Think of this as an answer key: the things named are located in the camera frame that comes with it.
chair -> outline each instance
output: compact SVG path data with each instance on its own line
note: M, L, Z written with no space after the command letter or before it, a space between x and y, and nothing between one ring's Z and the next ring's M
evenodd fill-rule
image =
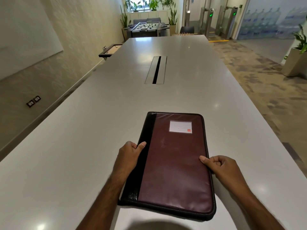
M138 23L146 23L147 19L133 19L133 25L136 25Z
M180 34L194 34L194 27L181 27Z
M147 21L152 21L153 23L156 23L156 22L161 23L161 18L148 18Z

whiteboard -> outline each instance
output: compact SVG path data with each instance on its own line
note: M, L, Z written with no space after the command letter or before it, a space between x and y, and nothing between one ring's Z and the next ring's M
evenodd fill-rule
M39 0L0 0L0 80L60 51Z

white table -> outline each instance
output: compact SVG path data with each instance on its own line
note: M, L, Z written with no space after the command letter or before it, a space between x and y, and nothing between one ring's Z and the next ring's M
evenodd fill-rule
M164 84L144 84L160 55L168 56ZM209 155L234 158L286 228L306 229L306 178L203 35L132 38L99 67L0 163L0 229L75 229L118 149L138 141L148 111L201 114ZM193 230L247 229L217 180L215 191L211 221L121 207L112 228L167 220Z

maroon folder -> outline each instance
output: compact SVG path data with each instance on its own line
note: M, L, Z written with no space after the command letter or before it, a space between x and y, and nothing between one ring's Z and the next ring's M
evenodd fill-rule
M204 119L199 114L149 112L139 143L146 141L119 205L210 220L216 212Z

hand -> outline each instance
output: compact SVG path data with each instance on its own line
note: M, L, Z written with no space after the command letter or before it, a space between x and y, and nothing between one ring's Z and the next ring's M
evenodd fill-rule
M199 159L215 173L223 186L234 195L251 192L234 159L226 156L214 156L210 159L200 156Z
M131 171L135 168L138 156L145 147L146 142L138 145L128 141L119 149L111 176L115 176L122 181L126 181Z

